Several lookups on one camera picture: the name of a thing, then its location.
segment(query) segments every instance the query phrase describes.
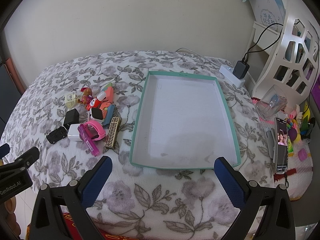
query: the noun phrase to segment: white charger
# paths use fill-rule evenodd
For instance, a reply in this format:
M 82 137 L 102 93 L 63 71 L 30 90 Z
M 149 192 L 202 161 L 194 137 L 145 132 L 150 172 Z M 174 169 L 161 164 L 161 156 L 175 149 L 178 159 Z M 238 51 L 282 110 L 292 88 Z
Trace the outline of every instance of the white charger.
M 80 138 L 80 133 L 78 131 L 79 123 L 73 123 L 70 125 L 68 131 L 68 138 L 70 141 L 82 141 Z
M 245 79 L 238 79 L 232 72 L 233 68 L 228 65 L 221 65 L 219 72 L 232 82 L 237 88 L 242 87 Z

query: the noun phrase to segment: plastic cup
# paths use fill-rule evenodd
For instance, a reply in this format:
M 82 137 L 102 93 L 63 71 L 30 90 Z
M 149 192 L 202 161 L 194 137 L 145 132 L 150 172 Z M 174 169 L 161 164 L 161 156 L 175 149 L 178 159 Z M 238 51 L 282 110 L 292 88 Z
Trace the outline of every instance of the plastic cup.
M 277 85 L 273 85 L 268 92 L 256 103 L 259 117 L 269 121 L 287 105 L 287 98 Z

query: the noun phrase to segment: blue gripper pad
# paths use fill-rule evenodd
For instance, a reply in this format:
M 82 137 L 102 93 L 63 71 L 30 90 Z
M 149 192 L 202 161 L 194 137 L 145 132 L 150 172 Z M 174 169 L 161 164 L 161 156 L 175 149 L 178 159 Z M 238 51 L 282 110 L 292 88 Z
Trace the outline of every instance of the blue gripper pad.
M 245 192 L 240 184 L 236 181 L 236 178 L 222 162 L 221 157 L 216 159 L 214 162 L 214 172 L 217 175 L 218 180 L 223 186 L 233 206 L 242 209 L 246 202 Z
M 93 172 L 94 174 L 91 176 L 90 180 L 81 191 L 81 204 L 84 208 L 93 206 L 100 191 L 102 190 L 102 187 L 109 178 L 112 172 L 111 158 L 103 156 L 101 160 L 94 166 L 94 168 L 87 172 Z
M 0 146 L 0 159 L 6 156 L 10 152 L 9 144 L 5 143 L 4 145 Z

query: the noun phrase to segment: red toy figure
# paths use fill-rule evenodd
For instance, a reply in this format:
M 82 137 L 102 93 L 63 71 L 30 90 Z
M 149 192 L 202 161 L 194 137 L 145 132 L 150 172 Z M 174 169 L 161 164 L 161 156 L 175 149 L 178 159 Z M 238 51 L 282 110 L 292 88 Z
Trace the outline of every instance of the red toy figure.
M 78 99 L 78 103 L 81 103 L 81 104 L 84 104 L 84 105 L 87 105 L 91 102 L 91 100 L 93 99 L 93 96 L 92 96 L 92 89 L 91 88 L 81 88 L 81 92 L 83 92 L 83 96 L 80 99 Z
M 90 108 L 98 107 L 105 98 L 106 93 L 104 91 L 100 92 L 94 99 L 91 100 L 90 104 L 87 105 L 87 110 L 90 111 Z

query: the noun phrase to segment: purple glue stick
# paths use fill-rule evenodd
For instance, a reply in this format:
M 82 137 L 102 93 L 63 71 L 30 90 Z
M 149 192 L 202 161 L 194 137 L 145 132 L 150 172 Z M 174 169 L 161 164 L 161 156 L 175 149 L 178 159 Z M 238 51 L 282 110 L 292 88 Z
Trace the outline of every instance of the purple glue stick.
M 84 141 L 84 143 L 87 145 L 89 148 L 90 152 L 92 153 L 93 156 L 97 156 L 100 152 L 94 142 L 91 140 L 91 138 L 88 136 L 84 125 L 80 124 L 78 126 L 78 131 L 80 133 L 80 138 Z

